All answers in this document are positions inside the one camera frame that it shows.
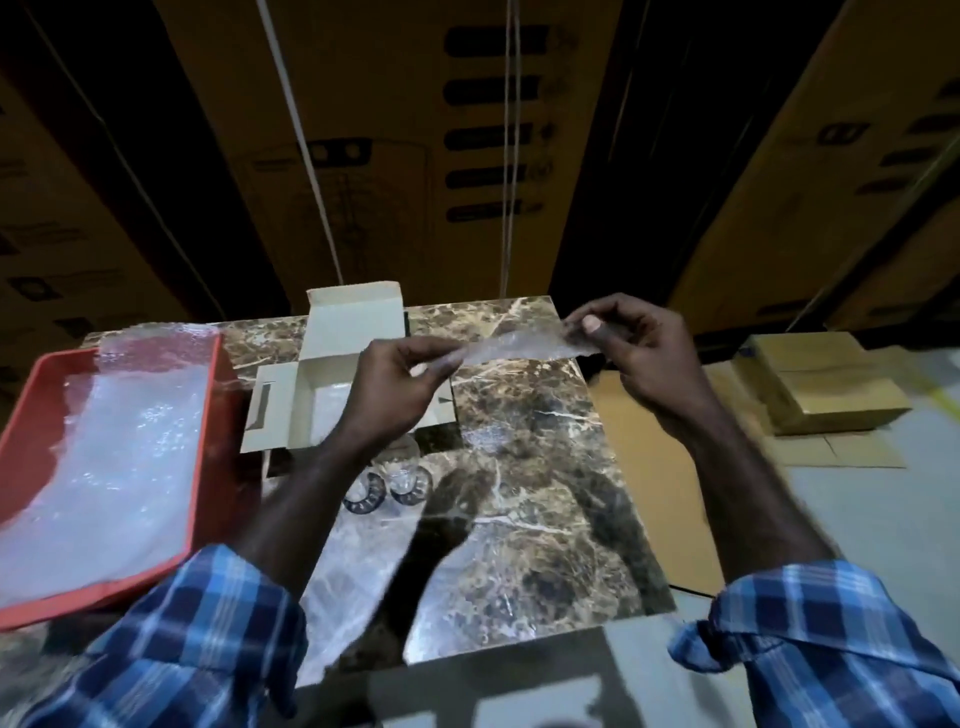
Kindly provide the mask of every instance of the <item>shirt cuff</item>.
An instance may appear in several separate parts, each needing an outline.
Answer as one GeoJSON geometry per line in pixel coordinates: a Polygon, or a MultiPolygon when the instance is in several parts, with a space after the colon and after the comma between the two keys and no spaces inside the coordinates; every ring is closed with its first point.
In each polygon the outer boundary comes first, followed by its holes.
{"type": "Polygon", "coordinates": [[[137,601],[88,654],[196,667],[265,685],[295,712],[306,651],[303,610],[285,589],[223,545],[207,546],[137,601]]]}
{"type": "Polygon", "coordinates": [[[791,564],[737,579],[713,600],[707,619],[674,638],[670,656],[698,672],[721,672],[785,641],[960,679],[880,580],[846,561],[791,564]]]}

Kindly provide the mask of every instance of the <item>floor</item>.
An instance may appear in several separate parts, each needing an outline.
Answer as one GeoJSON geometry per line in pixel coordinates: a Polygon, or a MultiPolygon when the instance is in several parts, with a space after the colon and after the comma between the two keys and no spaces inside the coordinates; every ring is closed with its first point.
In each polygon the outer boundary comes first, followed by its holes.
{"type": "MultiPolygon", "coordinates": [[[[793,468],[790,479],[846,557],[877,573],[923,633],[960,662],[960,407],[950,404],[960,402],[960,351],[917,360],[922,375],[898,379],[915,409],[884,432],[905,470],[793,468]]],[[[300,699],[297,722],[357,724],[363,717],[350,711],[362,704],[395,728],[754,725],[743,667],[704,676],[670,662],[666,645],[680,619],[701,618],[709,606],[674,596],[678,615],[317,686],[300,699]]]]}

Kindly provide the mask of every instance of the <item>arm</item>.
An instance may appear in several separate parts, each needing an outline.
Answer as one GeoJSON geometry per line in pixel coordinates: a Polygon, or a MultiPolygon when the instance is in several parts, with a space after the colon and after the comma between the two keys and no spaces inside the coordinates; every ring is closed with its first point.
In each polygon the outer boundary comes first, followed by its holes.
{"type": "Polygon", "coordinates": [[[728,587],[670,646],[681,665],[744,663],[758,725],[960,725],[960,671],[879,579],[834,554],[713,395],[683,319],[618,294],[568,321],[693,456],[728,587]],[[627,324],[619,337],[602,319],[627,324]]]}
{"type": "Polygon", "coordinates": [[[419,376],[411,376],[410,370],[458,346],[432,336],[371,343],[360,355],[340,422],[305,466],[270,494],[250,526],[230,544],[233,550],[299,598],[350,484],[420,420],[462,357],[445,357],[419,376]]]}
{"type": "Polygon", "coordinates": [[[298,599],[350,483],[423,416],[459,366],[433,337],[374,341],[329,437],[230,547],[207,546],[87,650],[92,662],[23,726],[254,725],[266,693],[286,717],[306,648],[298,599]]]}
{"type": "Polygon", "coordinates": [[[727,583],[754,571],[831,559],[777,471],[724,408],[704,375],[684,320],[617,294],[567,318],[620,370],[624,388],[689,450],[727,583]],[[602,320],[626,325],[621,338],[602,320]]]}

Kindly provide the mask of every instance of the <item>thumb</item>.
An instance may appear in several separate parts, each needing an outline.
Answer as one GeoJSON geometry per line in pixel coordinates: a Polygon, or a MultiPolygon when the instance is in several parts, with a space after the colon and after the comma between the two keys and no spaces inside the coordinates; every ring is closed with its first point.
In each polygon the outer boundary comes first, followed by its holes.
{"type": "Polygon", "coordinates": [[[431,361],[426,369],[423,370],[422,374],[417,377],[423,386],[430,390],[431,397],[446,379],[450,378],[454,372],[460,369],[460,365],[464,363],[466,353],[466,350],[458,349],[455,352],[445,354],[439,359],[431,361]]]}
{"type": "Polygon", "coordinates": [[[603,352],[618,369],[623,371],[629,367],[630,359],[636,351],[633,344],[617,335],[612,328],[592,313],[584,316],[581,326],[587,339],[595,344],[597,349],[603,352]]]}

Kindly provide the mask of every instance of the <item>hand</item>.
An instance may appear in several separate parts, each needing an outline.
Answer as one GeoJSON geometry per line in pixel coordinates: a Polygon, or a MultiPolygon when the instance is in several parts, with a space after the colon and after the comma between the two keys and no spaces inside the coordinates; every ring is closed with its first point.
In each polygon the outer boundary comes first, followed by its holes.
{"type": "Polygon", "coordinates": [[[566,323],[583,329],[620,370],[627,392],[658,416],[688,423],[721,406],[676,311],[615,293],[580,306],[566,323]],[[628,333],[607,322],[625,325],[628,333]]]}
{"type": "Polygon", "coordinates": [[[377,339],[360,354],[344,414],[334,428],[345,442],[373,457],[420,421],[434,392],[463,362],[445,356],[463,346],[436,336],[377,339]],[[434,362],[417,376],[417,364],[434,362]]]}

